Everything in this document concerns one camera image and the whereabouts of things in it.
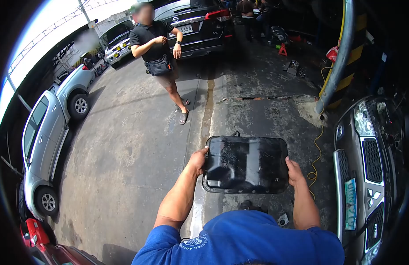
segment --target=sandal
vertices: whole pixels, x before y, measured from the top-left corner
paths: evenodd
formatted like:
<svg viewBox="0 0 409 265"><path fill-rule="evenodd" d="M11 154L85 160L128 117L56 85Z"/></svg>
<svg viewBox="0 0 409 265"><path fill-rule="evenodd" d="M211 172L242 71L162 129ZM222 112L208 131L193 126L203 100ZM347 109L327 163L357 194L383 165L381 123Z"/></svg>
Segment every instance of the sandal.
<svg viewBox="0 0 409 265"><path fill-rule="evenodd" d="M189 109L187 109L187 113L182 113L180 115L180 124L184 125L187 122L187 118L188 118L188 113L190 112Z"/></svg>
<svg viewBox="0 0 409 265"><path fill-rule="evenodd" d="M181 100L182 100L182 103L184 104L184 106L190 104L190 101L189 101L188 99L183 99L183 98L181 98Z"/></svg>

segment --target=blue shirt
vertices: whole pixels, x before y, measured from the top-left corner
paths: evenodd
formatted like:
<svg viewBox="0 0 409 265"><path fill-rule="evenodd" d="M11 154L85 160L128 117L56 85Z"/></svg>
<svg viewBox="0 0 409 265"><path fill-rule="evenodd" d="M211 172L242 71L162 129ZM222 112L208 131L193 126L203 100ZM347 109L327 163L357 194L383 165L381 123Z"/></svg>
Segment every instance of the blue shirt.
<svg viewBox="0 0 409 265"><path fill-rule="evenodd" d="M198 237L180 241L169 226L154 228L133 260L136 264L343 264L345 253L332 232L278 227L256 210L225 212L210 220Z"/></svg>

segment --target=license plate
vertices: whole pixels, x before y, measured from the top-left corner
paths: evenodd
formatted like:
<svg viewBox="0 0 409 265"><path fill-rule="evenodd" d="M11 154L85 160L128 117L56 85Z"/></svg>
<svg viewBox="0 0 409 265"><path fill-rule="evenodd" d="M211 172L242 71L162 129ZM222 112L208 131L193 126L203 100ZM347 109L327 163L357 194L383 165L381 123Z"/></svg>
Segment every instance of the license plate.
<svg viewBox="0 0 409 265"><path fill-rule="evenodd" d="M346 191L346 222L345 230L356 229L356 182L355 179L345 183Z"/></svg>
<svg viewBox="0 0 409 265"><path fill-rule="evenodd" d="M191 25L185 25L185 26L181 26L179 28L177 28L180 32L182 32L182 34L186 34L186 33L190 33L193 32L193 27L191 27ZM169 37L172 38L175 35L172 33L169 33Z"/></svg>
<svg viewBox="0 0 409 265"><path fill-rule="evenodd" d="M119 52L119 55L125 54L125 53L127 53L128 51L129 51L128 48L125 48L125 49L123 49L123 50L121 50L121 51Z"/></svg>

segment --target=person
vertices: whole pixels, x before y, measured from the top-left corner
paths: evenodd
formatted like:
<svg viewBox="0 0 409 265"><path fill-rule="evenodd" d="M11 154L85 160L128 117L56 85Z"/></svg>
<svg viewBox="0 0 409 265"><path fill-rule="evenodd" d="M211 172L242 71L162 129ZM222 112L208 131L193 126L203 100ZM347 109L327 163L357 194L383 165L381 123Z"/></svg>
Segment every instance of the person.
<svg viewBox="0 0 409 265"><path fill-rule="evenodd" d="M192 154L157 212L154 228L134 257L136 264L343 264L345 253L337 236L321 229L299 165L286 157L288 183L294 188L293 223L277 226L271 215L248 206L210 220L198 237L181 242L180 227L191 210L194 189L203 173L204 149Z"/></svg>
<svg viewBox="0 0 409 265"><path fill-rule="evenodd" d="M241 0L241 2L239 2L236 7L237 11L241 13L241 20L244 24L246 40L252 42L252 32L253 37L262 44L260 31L257 28L255 14L253 13L254 8L255 4L250 2L249 0Z"/></svg>
<svg viewBox="0 0 409 265"><path fill-rule="evenodd" d="M257 21L262 23L263 32L265 34L266 41L271 44L271 12L274 9L274 5L270 2L270 0L262 0L260 4L259 10L262 12L258 17Z"/></svg>
<svg viewBox="0 0 409 265"><path fill-rule="evenodd" d="M175 83L175 80L178 79L176 59L181 57L182 33L167 22L154 20L154 8L149 2L138 3L134 12L139 24L129 34L131 51L134 57L142 56L145 62L159 60L165 54L169 58L173 67L172 71L154 78L166 89L170 98L181 109L179 122L183 125L187 121L189 110L186 105L190 104L190 101L181 98ZM172 54L166 37L168 33L176 35Z"/></svg>

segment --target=khaki shorts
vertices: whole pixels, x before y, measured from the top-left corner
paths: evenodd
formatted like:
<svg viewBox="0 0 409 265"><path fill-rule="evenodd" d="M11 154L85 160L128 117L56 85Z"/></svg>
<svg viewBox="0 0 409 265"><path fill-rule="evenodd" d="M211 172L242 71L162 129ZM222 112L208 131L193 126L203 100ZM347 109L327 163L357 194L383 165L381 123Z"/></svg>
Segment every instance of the khaki shorts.
<svg viewBox="0 0 409 265"><path fill-rule="evenodd" d="M178 65L176 64L176 60L172 59L170 62L172 63L173 67L172 71L163 76L154 76L154 78L162 85L162 87L169 87L172 80L178 79Z"/></svg>

